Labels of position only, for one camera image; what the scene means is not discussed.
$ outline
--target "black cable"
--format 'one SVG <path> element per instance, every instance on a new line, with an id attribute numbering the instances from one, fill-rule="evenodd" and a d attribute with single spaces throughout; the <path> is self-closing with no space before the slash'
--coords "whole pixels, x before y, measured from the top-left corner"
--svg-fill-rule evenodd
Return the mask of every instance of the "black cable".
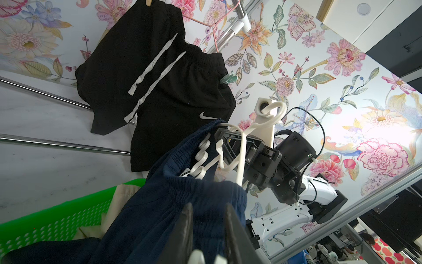
<path id="1" fill-rule="evenodd" d="M 308 111 L 306 111 L 305 109 L 303 109 L 302 107 L 293 107 L 292 109 L 290 109 L 282 118 L 281 118 L 281 120 L 283 120 L 293 109 L 300 109 L 300 110 L 302 110 L 302 111 L 304 111 L 304 112 L 306 112 L 307 114 L 309 114 L 318 124 L 319 124 L 319 127 L 322 129 L 322 135 L 323 135 L 323 137 L 324 137 L 324 142 L 322 143 L 322 147 L 321 147 L 321 150 L 319 151 L 319 153 L 318 153 L 318 155 L 315 157 L 315 158 L 317 158 L 317 157 L 319 157 L 319 155 L 321 155 L 321 153 L 322 153 L 322 151 L 323 151 L 323 149 L 324 149 L 324 146 L 325 146 L 325 131 L 324 131 L 324 128 L 322 127 L 322 125 L 321 125 L 321 123 L 318 121 L 318 119 L 317 118 L 315 118 L 311 113 L 309 113 Z M 295 182 L 295 186 L 293 187 L 293 191 L 297 194 L 298 193 L 298 191 L 299 191 L 299 185 L 302 183 L 302 177 L 303 177 L 303 174 L 305 173 L 305 170 L 309 167 L 309 165 L 312 163 L 312 161 L 310 161 L 309 163 L 308 163 L 308 165 L 305 167 L 305 169 L 303 170 L 303 172 L 302 172 L 302 174 L 300 175 L 300 177 L 299 177 L 299 179 Z"/>
<path id="2" fill-rule="evenodd" d="M 312 182 L 309 182 L 310 184 L 312 184 L 312 186 L 314 187 L 314 190 L 315 190 L 315 198 L 311 201 L 311 202 L 309 202 L 309 203 L 305 203 L 305 204 L 303 204 L 303 205 L 309 205 L 309 204 L 312 204 L 313 202 L 315 202 L 315 200 L 317 199 L 317 188 L 315 188 L 315 185 L 312 183 Z"/>

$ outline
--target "flower print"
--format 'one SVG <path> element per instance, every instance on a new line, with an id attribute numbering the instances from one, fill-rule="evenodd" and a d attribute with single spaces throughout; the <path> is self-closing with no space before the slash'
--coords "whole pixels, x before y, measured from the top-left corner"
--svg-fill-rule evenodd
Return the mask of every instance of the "flower print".
<path id="1" fill-rule="evenodd" d="M 98 11 L 98 19 L 107 21 L 107 30 L 110 30 L 129 9 L 132 0 L 103 0 L 103 2 L 107 7 L 96 4 L 95 9 Z"/>
<path id="2" fill-rule="evenodd" d="M 295 57 L 292 57 L 292 53 L 289 53 L 289 55 L 287 55 L 287 52 L 284 52 L 284 55 L 280 53 L 279 56 L 279 59 L 283 60 L 283 63 L 293 64 L 292 60 L 295 59 Z"/>
<path id="3" fill-rule="evenodd" d="M 394 90 L 395 88 L 400 87 L 400 89 L 405 92 L 405 94 L 409 94 L 409 91 L 416 91 L 412 86 L 410 86 L 409 84 L 405 83 L 402 79 L 400 79 L 399 77 L 397 77 L 394 73 L 391 73 L 391 75 L 393 76 L 393 79 L 382 76 L 381 78 L 383 78 L 384 80 L 386 80 L 388 83 L 393 84 L 391 86 L 391 90 Z"/>
<path id="4" fill-rule="evenodd" d="M 193 17 L 193 11 L 196 8 L 195 0 L 171 0 L 171 4 L 182 11 L 182 15 Z M 190 19 L 183 17 L 183 22 L 189 22 Z"/>
<path id="5" fill-rule="evenodd" d="M 0 4 L 0 17 L 8 17 L 18 14 L 28 0 L 2 0 Z"/>
<path id="6" fill-rule="evenodd" d="M 243 38 L 242 47 L 240 47 L 239 51 L 250 47 L 255 54 L 262 57 L 261 45 L 269 45 L 267 38 L 272 34 L 266 26 L 262 25 L 262 21 L 257 23 L 255 20 L 251 20 L 251 30 L 246 33 L 243 31 L 238 33 L 238 36 Z"/>
<path id="7" fill-rule="evenodd" d="M 392 179 L 392 177 L 385 175 L 370 174 L 368 180 L 362 186 L 360 194 L 362 196 L 368 195 Z"/>
<path id="8" fill-rule="evenodd" d="M 204 23 L 208 25 L 216 23 L 223 15 L 226 14 L 226 5 L 222 1 L 215 0 L 211 3 L 210 9 L 205 14 Z"/>
<path id="9" fill-rule="evenodd" d="M 321 173 L 329 182 L 334 182 L 333 185 L 337 186 L 343 183 L 341 179 L 344 176 L 343 170 L 338 163 L 329 160 L 320 160 L 318 163 L 313 163 L 310 168 L 311 177 L 316 177 Z"/>
<path id="10" fill-rule="evenodd" d="M 312 42 L 314 39 L 313 37 L 306 35 L 302 39 L 304 40 L 302 41 L 302 44 L 305 44 L 305 47 L 308 47 L 308 48 L 315 47 L 314 42 Z"/>
<path id="11" fill-rule="evenodd" d="M 394 177 L 409 167 L 407 152 L 399 144 L 385 139 L 369 139 L 357 149 L 362 151 L 357 160 L 375 174 Z"/>
<path id="12" fill-rule="evenodd" d="M 290 31 L 290 36 L 298 40 L 303 32 L 309 32 L 317 26 L 312 21 L 314 19 L 310 13 L 306 12 L 298 5 L 294 4 L 289 11 L 289 20 L 287 20 L 287 30 Z"/>
<path id="13" fill-rule="evenodd" d="M 195 41 L 193 42 L 193 44 L 195 46 L 199 46 L 200 43 L 201 43 L 201 39 L 200 38 L 195 38 Z"/>
<path id="14" fill-rule="evenodd" d="M 361 123 L 366 123 L 371 126 L 389 127 L 394 124 L 406 125 L 407 119 L 402 117 L 399 113 L 390 110 L 371 111 L 362 115 Z"/>
<path id="15" fill-rule="evenodd" d="M 350 76 L 354 71 L 360 71 L 362 68 L 361 61 L 365 59 L 366 54 L 353 46 L 345 39 L 339 41 L 339 46 L 332 42 L 327 52 L 331 57 L 327 59 L 328 64 L 324 67 L 325 70 L 333 71 L 335 75 L 340 73 L 343 69 L 344 76 Z"/>
<path id="16" fill-rule="evenodd" d="M 290 77 L 281 77 L 276 82 L 276 93 L 281 96 L 289 96 L 295 90 L 295 84 Z"/>
<path id="17" fill-rule="evenodd" d="M 323 36 L 324 33 L 325 33 L 325 30 L 321 32 L 319 30 L 316 30 L 316 33 L 312 33 L 312 42 L 321 43 L 322 40 L 325 40 L 325 37 Z"/>
<path id="18" fill-rule="evenodd" d="M 56 37 L 40 23 L 10 18 L 0 21 L 0 53 L 16 59 L 33 59 L 48 54 L 58 45 Z"/>
<path id="19" fill-rule="evenodd" d="M 247 129 L 250 125 L 252 125 L 252 120 L 241 120 L 240 123 L 238 123 L 238 127 L 241 130 Z"/>
<path id="20" fill-rule="evenodd" d="M 34 10 L 34 8 L 30 5 L 27 5 L 28 11 L 22 10 L 22 14 L 26 15 L 27 18 L 25 18 L 28 23 L 42 23 L 42 24 L 48 24 L 48 21 L 40 16 L 40 13 L 38 11 L 38 8 Z"/>
<path id="21" fill-rule="evenodd" d="M 343 161 L 344 167 L 347 169 L 354 169 L 356 166 L 356 161 L 352 160 L 351 158 L 347 158 Z"/>
<path id="22" fill-rule="evenodd" d="M 53 7 L 51 1 L 47 1 L 45 6 L 40 1 L 36 1 L 35 3 L 37 5 L 36 11 L 40 14 L 41 18 L 48 21 L 62 18 L 62 16 L 59 15 L 62 11 L 60 8 Z"/>

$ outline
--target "pink flower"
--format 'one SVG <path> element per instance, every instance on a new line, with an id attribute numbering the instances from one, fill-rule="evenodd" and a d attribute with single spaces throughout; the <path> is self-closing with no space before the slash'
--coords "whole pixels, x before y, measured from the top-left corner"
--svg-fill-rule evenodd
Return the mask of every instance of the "pink flower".
<path id="1" fill-rule="evenodd" d="M 250 125 L 252 125 L 252 120 L 241 120 L 240 123 L 238 123 L 238 127 L 241 130 L 247 129 Z"/>
<path id="2" fill-rule="evenodd" d="M 341 39 L 337 46 L 336 43 L 332 42 L 327 52 L 331 54 L 331 57 L 327 59 L 328 64 L 324 67 L 325 70 L 333 71 L 335 75 L 340 73 L 343 68 L 343 75 L 350 76 L 354 71 L 360 71 L 362 63 L 366 54 L 360 52 L 360 50 L 350 44 L 345 39 Z"/>
<path id="3" fill-rule="evenodd" d="M 289 53 L 289 55 L 287 55 L 287 52 L 284 52 L 284 55 L 280 53 L 279 56 L 279 59 L 283 60 L 283 63 L 293 64 L 292 60 L 295 59 L 295 57 L 292 57 L 292 53 Z"/>
<path id="4" fill-rule="evenodd" d="M 205 14 L 204 23 L 207 23 L 209 25 L 214 24 L 220 18 L 222 18 L 223 15 L 225 14 L 226 14 L 226 5 L 221 1 L 214 0 L 210 5 L 210 9 Z"/>
<path id="5" fill-rule="evenodd" d="M 309 32 L 317 26 L 312 21 L 314 19 L 308 12 L 294 4 L 289 11 L 289 20 L 287 20 L 287 30 L 290 31 L 290 36 L 298 40 L 303 32 Z"/>
<path id="6" fill-rule="evenodd" d="M 369 139 L 357 149 L 362 151 L 357 160 L 375 174 L 394 177 L 409 167 L 407 152 L 399 144 L 388 143 L 385 139 Z"/>
<path id="7" fill-rule="evenodd" d="M 249 119 L 252 121 L 255 121 L 256 118 L 257 118 L 257 114 L 255 112 L 252 112 L 252 114 L 249 115 Z"/>
<path id="8" fill-rule="evenodd" d="M 276 82 L 276 92 L 281 96 L 289 96 L 293 93 L 295 89 L 295 84 L 292 78 L 289 77 L 281 77 L 277 79 Z"/>
<path id="9" fill-rule="evenodd" d="M 383 78 L 384 80 L 386 80 L 388 83 L 392 83 L 393 85 L 391 86 L 391 90 L 394 90 L 395 88 L 400 87 L 400 89 L 405 92 L 405 94 L 409 94 L 407 90 L 410 91 L 416 91 L 412 86 L 410 86 L 409 84 L 405 83 L 402 79 L 400 79 L 399 77 L 397 77 L 394 73 L 391 73 L 391 75 L 393 76 L 393 79 L 382 76 L 381 78 Z"/>
<path id="10" fill-rule="evenodd" d="M 195 46 L 199 46 L 199 43 L 201 43 L 201 39 L 200 38 L 195 38 L 195 41 L 193 42 L 193 44 Z"/>
<path id="11" fill-rule="evenodd" d="M 195 0 L 171 0 L 171 4 L 182 11 L 182 15 L 193 17 L 193 11 L 196 8 Z M 189 22 L 190 19 L 183 17 L 184 22 Z"/>
<path id="12" fill-rule="evenodd" d="M 313 42 L 313 39 L 314 39 L 313 37 L 306 35 L 302 39 L 304 40 L 302 41 L 302 44 L 305 44 L 305 47 L 308 47 L 308 48 L 315 47 L 315 44 Z"/>
<path id="13" fill-rule="evenodd" d="M 324 33 L 325 33 L 325 30 L 323 30 L 321 32 L 319 30 L 317 30 L 316 33 L 312 33 L 312 42 L 321 43 L 322 40 L 325 40 L 325 38 L 323 36 Z"/>
<path id="14" fill-rule="evenodd" d="M 354 169 L 356 166 L 356 161 L 352 160 L 351 158 L 347 158 L 343 161 L 344 167 L 347 169 Z"/>
<path id="15" fill-rule="evenodd" d="M 0 4 L 0 17 L 17 15 L 28 0 L 3 0 Z"/>
<path id="16" fill-rule="evenodd" d="M 107 21 L 107 29 L 110 30 L 129 9 L 132 0 L 103 0 L 103 2 L 108 8 L 96 4 L 95 9 L 98 11 L 99 20 Z"/>
<path id="17" fill-rule="evenodd" d="M 334 161 L 320 160 L 317 164 L 311 165 L 311 177 L 316 177 L 321 173 L 329 182 L 335 182 L 335 186 L 343 183 L 341 179 L 344 176 L 341 167 Z"/>
<path id="18" fill-rule="evenodd" d="M 334 161 L 335 163 L 339 163 L 340 162 L 340 158 L 337 155 L 331 155 L 330 159 L 332 161 Z"/>

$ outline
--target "metal rod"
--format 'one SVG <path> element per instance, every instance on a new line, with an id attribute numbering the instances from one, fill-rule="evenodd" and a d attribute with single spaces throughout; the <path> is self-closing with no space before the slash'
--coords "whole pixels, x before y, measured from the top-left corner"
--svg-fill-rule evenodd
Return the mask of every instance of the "metal rod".
<path id="1" fill-rule="evenodd" d="M 9 142 L 9 143 L 18 143 L 24 145 L 41 145 L 43 147 L 60 147 L 60 148 L 69 148 L 74 150 L 87 150 L 89 152 L 100 152 L 106 154 L 114 154 L 114 155 L 123 155 L 123 156 L 130 156 L 130 151 L 125 150 L 115 150 L 109 149 L 105 147 L 95 147 L 95 146 L 88 146 L 88 145 L 81 145 L 81 144 L 74 144 L 74 143 L 67 143 L 67 142 L 60 142 L 60 141 L 53 141 L 53 140 L 46 140 L 46 139 L 35 139 L 29 138 L 25 136 L 13 136 L 13 135 L 6 135 L 0 134 L 0 141 Z"/>
<path id="2" fill-rule="evenodd" d="M 35 87 L 32 87 L 32 86 L 29 86 L 29 85 L 26 85 L 26 84 L 23 84 L 23 83 L 20 83 L 20 82 L 16 82 L 16 81 L 10 80 L 8 78 L 0 77 L 0 82 L 2 82 L 4 84 L 8 84 L 8 85 L 13 86 L 13 87 L 24 89 L 25 91 L 29 91 L 31 93 L 35 93 L 35 94 L 38 94 L 38 95 L 46 96 L 46 97 L 49 97 L 49 98 L 52 98 L 52 99 L 55 99 L 55 100 L 59 100 L 59 101 L 64 102 L 64 103 L 71 104 L 73 106 L 80 107 L 80 108 L 85 109 L 85 110 L 92 111 L 92 109 L 91 109 L 91 107 L 89 105 L 86 105 L 86 104 L 83 104 L 83 103 L 79 103 L 79 102 L 76 102 L 74 100 L 71 100 L 71 99 L 67 99 L 65 97 L 62 97 L 60 95 L 55 95 L 53 93 L 49 93 L 49 92 L 40 90 L 40 89 L 35 88 Z M 135 122 L 133 120 L 131 120 L 129 123 L 132 124 L 132 125 L 135 124 Z"/>
<path id="3" fill-rule="evenodd" d="M 287 245 L 285 248 L 283 248 L 283 251 L 270 259 L 271 263 L 282 263 L 283 261 L 293 257 L 304 248 L 309 247 L 312 243 L 326 237 L 340 227 L 345 226 L 348 222 L 361 216 L 365 212 L 386 201 L 391 196 L 403 191 L 421 179 L 422 161 L 414 164 L 401 176 L 388 182 L 386 185 L 369 194 L 364 199 L 357 201 L 346 210 L 338 213 L 326 223 L 314 228 L 309 233 L 306 233 L 305 236 L 296 239 L 292 244 Z"/>
<path id="4" fill-rule="evenodd" d="M 219 40 L 217 42 L 217 47 L 218 50 L 221 51 L 222 49 L 224 49 L 224 47 L 226 47 L 226 44 L 235 36 L 233 34 L 233 30 L 231 30 L 231 28 L 234 26 L 234 24 L 238 21 L 238 18 L 244 18 L 244 14 L 250 14 L 252 11 L 254 11 L 258 5 L 262 2 L 262 0 L 251 0 L 246 7 L 244 8 L 242 3 L 240 3 L 237 7 L 236 7 L 236 13 L 238 14 L 238 17 L 235 18 L 235 20 L 230 24 L 230 26 L 227 27 L 227 29 L 225 29 L 225 32 L 223 33 L 223 35 L 219 38 Z M 215 49 L 215 47 L 211 47 L 207 53 L 211 54 L 211 53 L 216 53 L 217 50 Z"/>

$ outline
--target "clothes hanger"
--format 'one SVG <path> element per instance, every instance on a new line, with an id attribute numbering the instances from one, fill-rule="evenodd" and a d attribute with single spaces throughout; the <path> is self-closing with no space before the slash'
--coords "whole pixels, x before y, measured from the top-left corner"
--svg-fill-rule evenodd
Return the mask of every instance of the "clothes hanger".
<path id="1" fill-rule="evenodd" d="M 236 158 L 227 166 L 224 166 L 223 161 L 223 140 L 220 139 L 216 143 L 216 151 L 218 155 L 210 161 L 207 165 L 203 166 L 205 161 L 208 158 L 207 149 L 210 146 L 210 141 L 208 140 L 211 136 L 210 133 L 207 134 L 207 136 L 201 141 L 199 144 L 199 151 L 195 155 L 195 160 L 197 163 L 192 167 L 190 174 L 193 177 L 196 177 L 197 179 L 202 179 L 205 176 L 206 171 L 211 168 L 215 163 L 220 162 L 220 169 L 224 172 L 229 172 L 233 170 L 237 166 L 237 176 L 236 176 L 236 183 L 239 186 L 242 186 L 242 180 L 243 180 L 243 172 L 245 169 L 245 156 L 246 156 L 246 137 L 253 132 L 255 129 L 264 129 L 268 127 L 274 126 L 278 121 L 286 114 L 287 107 L 286 104 L 281 101 L 275 101 L 269 105 L 267 105 L 265 108 L 261 110 L 263 114 L 267 114 L 268 116 L 271 116 L 270 111 L 275 108 L 280 108 L 276 115 L 274 115 L 272 118 L 268 119 L 267 121 L 264 121 L 263 123 L 252 123 L 247 129 L 242 130 L 236 125 L 232 125 L 229 123 L 220 123 L 218 126 L 228 126 L 231 127 L 229 130 L 230 132 L 239 131 L 241 133 L 241 147 L 240 147 L 240 153 L 236 156 Z"/>

